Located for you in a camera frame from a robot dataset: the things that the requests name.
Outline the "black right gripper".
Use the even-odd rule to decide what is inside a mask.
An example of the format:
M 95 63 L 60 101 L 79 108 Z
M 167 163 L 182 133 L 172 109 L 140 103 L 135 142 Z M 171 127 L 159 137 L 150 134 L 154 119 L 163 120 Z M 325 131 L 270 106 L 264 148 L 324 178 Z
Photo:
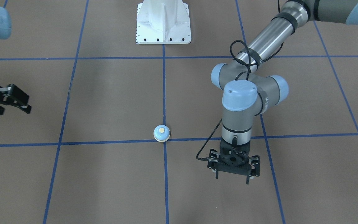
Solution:
M 14 106 L 26 114 L 31 113 L 32 107 L 28 104 L 29 95 L 14 84 L 0 87 L 0 104 Z M 0 116 L 4 114 L 5 108 L 0 106 Z

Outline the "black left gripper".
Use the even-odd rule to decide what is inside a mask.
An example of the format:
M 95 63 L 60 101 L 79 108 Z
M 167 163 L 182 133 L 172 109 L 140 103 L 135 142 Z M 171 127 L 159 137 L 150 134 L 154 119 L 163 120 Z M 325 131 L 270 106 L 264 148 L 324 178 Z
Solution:
M 220 153 L 210 149 L 207 158 L 207 167 L 215 173 L 218 179 L 219 171 L 238 175 L 247 175 L 246 184 L 250 184 L 250 179 L 260 176 L 260 156 L 249 157 L 250 142 L 233 147 L 224 139 L 220 141 Z

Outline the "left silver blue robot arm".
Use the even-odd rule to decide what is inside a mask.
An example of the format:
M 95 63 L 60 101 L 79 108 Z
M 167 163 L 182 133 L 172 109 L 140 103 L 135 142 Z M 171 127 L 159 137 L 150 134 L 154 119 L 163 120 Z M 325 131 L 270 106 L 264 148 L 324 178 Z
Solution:
M 232 61 L 220 63 L 211 72 L 211 82 L 223 91 L 223 116 L 219 150 L 196 158 L 207 161 L 207 168 L 246 176 L 260 176 L 260 156 L 250 156 L 250 138 L 254 117 L 280 104 L 289 94 L 287 81 L 279 75 L 256 74 L 282 48 L 284 41 L 310 21 L 358 25 L 358 0 L 288 0 L 278 6 L 278 14 L 250 43 L 241 43 L 237 55 L 230 50 Z

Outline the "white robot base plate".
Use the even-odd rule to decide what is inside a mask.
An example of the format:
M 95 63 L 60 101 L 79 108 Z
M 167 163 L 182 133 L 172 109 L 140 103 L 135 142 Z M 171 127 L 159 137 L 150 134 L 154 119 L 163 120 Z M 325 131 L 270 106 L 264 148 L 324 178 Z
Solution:
M 189 6 L 182 0 L 144 0 L 136 22 L 136 44 L 191 43 Z

